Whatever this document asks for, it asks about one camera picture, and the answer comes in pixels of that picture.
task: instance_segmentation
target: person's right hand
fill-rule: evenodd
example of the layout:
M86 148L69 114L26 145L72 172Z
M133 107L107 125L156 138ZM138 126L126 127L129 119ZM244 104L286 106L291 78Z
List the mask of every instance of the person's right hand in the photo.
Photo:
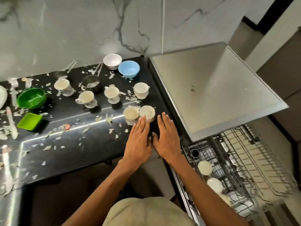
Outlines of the person's right hand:
M168 164L172 164L181 156L180 137L174 122L164 112L162 118L158 115L158 125L160 139L153 132L153 147Z

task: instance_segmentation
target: dishwasher rack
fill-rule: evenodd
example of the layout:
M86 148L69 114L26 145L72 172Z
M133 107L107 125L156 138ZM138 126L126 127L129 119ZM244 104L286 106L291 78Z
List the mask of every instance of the dishwasher rack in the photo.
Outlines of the dishwasher rack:
M231 199L231 207L248 220L282 203L297 190L296 181L268 146L261 142L251 124L217 133L197 143L182 140L181 147L182 154L205 181L214 177L222 182L222 193ZM200 173L198 162L201 160L213 165L211 175ZM177 183L182 198L187 200L184 204L188 214L202 225L203 220L179 178Z

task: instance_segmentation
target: dishwasher lid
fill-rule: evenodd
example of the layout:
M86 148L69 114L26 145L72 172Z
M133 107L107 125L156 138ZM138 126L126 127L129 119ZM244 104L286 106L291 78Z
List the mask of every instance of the dishwasher lid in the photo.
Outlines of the dishwasher lid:
M288 107L225 43L150 61L192 141Z

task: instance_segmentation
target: hand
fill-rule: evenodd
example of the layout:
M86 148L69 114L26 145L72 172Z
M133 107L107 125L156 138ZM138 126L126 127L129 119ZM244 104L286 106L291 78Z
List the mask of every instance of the hand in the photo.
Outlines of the hand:
M150 123L146 121L145 116L140 117L137 124L134 124L129 139L126 143L126 149L122 162L125 163L132 172L136 171L141 164L145 163L151 156L151 139L148 138Z
M180 147L180 137L173 121L164 112L158 115L158 125L160 129L160 139L153 133L153 147L158 154L168 162L173 164L182 154Z

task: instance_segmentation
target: dark green bowl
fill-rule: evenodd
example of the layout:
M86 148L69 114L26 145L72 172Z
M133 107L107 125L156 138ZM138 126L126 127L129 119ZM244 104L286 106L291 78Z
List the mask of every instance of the dark green bowl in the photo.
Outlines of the dark green bowl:
M30 88L24 90L18 96L18 106L21 108L35 109L43 106L47 96L45 91L39 88Z

